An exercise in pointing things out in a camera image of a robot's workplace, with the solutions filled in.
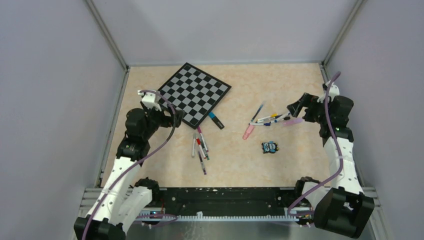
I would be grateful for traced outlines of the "grey white marker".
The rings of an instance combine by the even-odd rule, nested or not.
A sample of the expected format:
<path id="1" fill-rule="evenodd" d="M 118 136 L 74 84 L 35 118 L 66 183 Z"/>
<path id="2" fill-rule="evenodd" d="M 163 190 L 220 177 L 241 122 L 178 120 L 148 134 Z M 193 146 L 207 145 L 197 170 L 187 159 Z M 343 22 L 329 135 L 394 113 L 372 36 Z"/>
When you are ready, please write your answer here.
<path id="1" fill-rule="evenodd" d="M 195 157 L 195 153 L 196 153 L 196 145 L 197 145 L 197 136 L 196 136 L 196 133 L 194 132 L 193 133 L 193 136 L 192 136 L 192 148 L 191 148 L 191 157 L 192 158 L 194 158 Z"/>

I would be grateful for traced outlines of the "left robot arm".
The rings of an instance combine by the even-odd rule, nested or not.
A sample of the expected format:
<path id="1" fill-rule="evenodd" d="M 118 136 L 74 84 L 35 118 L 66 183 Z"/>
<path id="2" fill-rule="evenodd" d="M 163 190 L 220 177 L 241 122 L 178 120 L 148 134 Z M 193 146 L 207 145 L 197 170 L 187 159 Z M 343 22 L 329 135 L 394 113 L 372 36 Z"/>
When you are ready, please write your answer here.
<path id="1" fill-rule="evenodd" d="M 130 183 L 143 162 L 153 155 L 149 139 L 160 128 L 180 126 L 183 110 L 168 108 L 134 108 L 126 114 L 124 137 L 119 144 L 112 171 L 95 204 L 85 217 L 78 217 L 74 232 L 78 240 L 124 240 L 127 232 L 146 206 L 160 202 L 158 183 L 146 179 L 144 185 L 135 186 L 128 193 Z"/>

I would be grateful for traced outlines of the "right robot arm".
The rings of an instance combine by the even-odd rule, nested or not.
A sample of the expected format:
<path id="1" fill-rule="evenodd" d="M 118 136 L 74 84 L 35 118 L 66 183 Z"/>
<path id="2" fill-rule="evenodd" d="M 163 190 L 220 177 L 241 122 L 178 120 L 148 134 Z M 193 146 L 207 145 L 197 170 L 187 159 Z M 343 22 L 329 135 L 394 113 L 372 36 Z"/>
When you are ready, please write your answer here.
<path id="1" fill-rule="evenodd" d="M 365 195 L 359 183 L 353 159 L 354 137 L 348 128 L 353 100 L 345 96 L 331 96 L 319 101 L 318 96 L 304 93 L 296 102 L 287 106 L 290 115 L 297 117 L 305 110 L 306 122 L 320 125 L 319 136 L 328 157 L 332 175 L 318 181 L 302 177 L 293 192 L 294 202 L 288 207 L 291 216 L 296 206 L 312 207 L 310 214 L 316 228 L 357 239 L 362 234 L 374 208 L 371 197 Z"/>

